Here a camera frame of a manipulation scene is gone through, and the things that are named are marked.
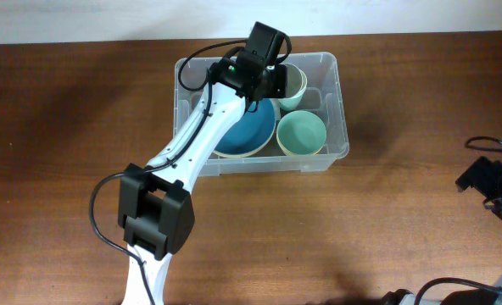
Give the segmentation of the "mint green cup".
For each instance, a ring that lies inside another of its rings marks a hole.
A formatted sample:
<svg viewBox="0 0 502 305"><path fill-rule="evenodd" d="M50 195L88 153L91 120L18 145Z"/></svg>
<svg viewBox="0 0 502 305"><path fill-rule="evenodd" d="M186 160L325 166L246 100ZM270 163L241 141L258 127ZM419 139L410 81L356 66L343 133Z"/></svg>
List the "mint green cup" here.
<svg viewBox="0 0 502 305"><path fill-rule="evenodd" d="M277 103L279 104L279 107L285 111L293 111L295 110L298 105L300 104L302 100L302 95L300 96L293 96L293 97L285 97L285 98L279 98L277 100Z"/></svg>

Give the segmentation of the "cream white cup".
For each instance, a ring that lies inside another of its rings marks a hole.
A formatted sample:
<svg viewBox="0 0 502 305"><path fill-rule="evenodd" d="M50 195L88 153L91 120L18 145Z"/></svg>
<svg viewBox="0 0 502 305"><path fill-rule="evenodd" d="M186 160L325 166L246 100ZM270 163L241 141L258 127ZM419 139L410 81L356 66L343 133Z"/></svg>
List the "cream white cup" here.
<svg viewBox="0 0 502 305"><path fill-rule="evenodd" d="M304 91L307 87L307 76L305 75L305 73L300 69L300 72L301 72L301 75L302 75L302 80L303 80L303 83L302 83L302 87L301 87L301 90L298 92L298 94L296 96L300 96L300 95L304 95Z"/></svg>

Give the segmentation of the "dark blue bowl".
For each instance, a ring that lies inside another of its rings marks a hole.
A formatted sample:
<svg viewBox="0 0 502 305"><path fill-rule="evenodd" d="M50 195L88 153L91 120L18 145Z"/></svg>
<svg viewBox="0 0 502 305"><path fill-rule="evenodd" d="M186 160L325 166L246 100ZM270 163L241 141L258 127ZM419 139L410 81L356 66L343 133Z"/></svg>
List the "dark blue bowl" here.
<svg viewBox="0 0 502 305"><path fill-rule="evenodd" d="M225 133L220 139L220 142L222 140L246 142L249 138L253 138L254 136L268 137L269 135L273 135L275 127L276 114L274 106L270 99L263 99L259 102L253 102L251 104L251 110L246 112L243 117Z"/></svg>

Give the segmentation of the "beige bowl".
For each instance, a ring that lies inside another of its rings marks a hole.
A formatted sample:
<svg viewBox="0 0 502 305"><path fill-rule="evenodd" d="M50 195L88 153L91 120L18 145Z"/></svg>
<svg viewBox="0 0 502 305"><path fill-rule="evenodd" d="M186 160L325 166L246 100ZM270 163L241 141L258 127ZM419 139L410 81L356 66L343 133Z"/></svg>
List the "beige bowl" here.
<svg viewBox="0 0 502 305"><path fill-rule="evenodd" d="M246 142L236 140L222 140L214 154L222 158L246 158L258 153L261 149L266 147L270 142L273 135L254 136L249 138Z"/></svg>

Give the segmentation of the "mint green small bowl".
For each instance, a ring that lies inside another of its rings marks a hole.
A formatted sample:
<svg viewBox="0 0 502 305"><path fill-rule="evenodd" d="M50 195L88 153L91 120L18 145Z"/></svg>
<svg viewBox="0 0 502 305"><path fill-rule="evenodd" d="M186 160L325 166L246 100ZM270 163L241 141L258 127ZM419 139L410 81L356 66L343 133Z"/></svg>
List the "mint green small bowl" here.
<svg viewBox="0 0 502 305"><path fill-rule="evenodd" d="M326 140L327 131L325 123L319 116L309 111L298 110L280 119L276 136L322 137Z"/></svg>

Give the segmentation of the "grey cup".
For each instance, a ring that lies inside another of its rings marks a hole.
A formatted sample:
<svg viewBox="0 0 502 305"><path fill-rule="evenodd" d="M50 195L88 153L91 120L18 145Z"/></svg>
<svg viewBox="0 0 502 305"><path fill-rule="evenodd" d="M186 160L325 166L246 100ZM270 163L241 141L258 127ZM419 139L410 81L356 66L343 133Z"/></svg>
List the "grey cup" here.
<svg viewBox="0 0 502 305"><path fill-rule="evenodd" d="M302 75L300 69L293 64L284 64L287 70L287 84L285 98L291 98L298 94L302 87Z"/></svg>

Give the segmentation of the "yellow small bowl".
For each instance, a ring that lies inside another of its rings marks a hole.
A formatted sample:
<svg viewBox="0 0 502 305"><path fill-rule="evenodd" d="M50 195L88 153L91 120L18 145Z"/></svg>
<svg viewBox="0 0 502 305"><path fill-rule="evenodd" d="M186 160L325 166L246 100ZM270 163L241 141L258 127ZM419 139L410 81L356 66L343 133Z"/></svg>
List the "yellow small bowl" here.
<svg viewBox="0 0 502 305"><path fill-rule="evenodd" d="M277 136L276 141L287 156L309 156L317 154L326 144L322 137Z"/></svg>

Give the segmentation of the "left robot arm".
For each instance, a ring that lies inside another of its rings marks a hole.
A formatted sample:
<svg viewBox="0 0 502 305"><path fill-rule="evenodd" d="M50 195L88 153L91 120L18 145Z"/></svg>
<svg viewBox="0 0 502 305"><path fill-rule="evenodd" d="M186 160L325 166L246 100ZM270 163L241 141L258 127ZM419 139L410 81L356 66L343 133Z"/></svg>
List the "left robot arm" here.
<svg viewBox="0 0 502 305"><path fill-rule="evenodd" d="M130 258L125 304L160 304L171 257L195 217L191 193L221 138L264 98L284 97L289 36L260 22L249 37L205 70L201 102L182 129L148 164L129 164L120 179L118 225Z"/></svg>

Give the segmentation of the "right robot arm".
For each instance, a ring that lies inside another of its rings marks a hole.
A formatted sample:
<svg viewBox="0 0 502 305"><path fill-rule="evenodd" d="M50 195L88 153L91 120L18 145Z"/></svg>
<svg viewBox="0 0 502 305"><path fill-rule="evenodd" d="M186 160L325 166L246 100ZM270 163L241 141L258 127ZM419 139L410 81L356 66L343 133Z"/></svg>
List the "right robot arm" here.
<svg viewBox="0 0 502 305"><path fill-rule="evenodd" d="M471 187L484 196L483 206L502 220L502 163L480 157L455 181L459 191ZM454 291L442 300L426 299L425 294L434 286L443 284L464 286L463 291ZM502 304L502 275L493 285L485 285L474 280L442 277L428 281L417 293L405 289L390 291L381 304Z"/></svg>

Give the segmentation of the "clear plastic storage bin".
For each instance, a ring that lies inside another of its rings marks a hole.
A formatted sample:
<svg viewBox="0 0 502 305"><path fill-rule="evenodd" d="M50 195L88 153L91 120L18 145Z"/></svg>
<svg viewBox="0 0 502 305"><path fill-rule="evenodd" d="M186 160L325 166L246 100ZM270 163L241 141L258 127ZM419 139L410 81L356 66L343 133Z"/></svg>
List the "clear plastic storage bin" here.
<svg viewBox="0 0 502 305"><path fill-rule="evenodd" d="M177 75L184 60L181 58L175 65L174 136L191 116L202 95L201 91L187 91L179 84ZM191 87L200 85L204 81L205 70L219 60L220 57L191 59L182 71L183 82ZM289 55L284 64L297 66L308 77L303 98L295 111L309 111L321 118L326 127L326 142L322 149L312 156L285 155L274 132L269 142L252 156L225 158L212 153L199 176L294 170L324 171L349 153L349 137L336 57L327 52L295 53Z"/></svg>

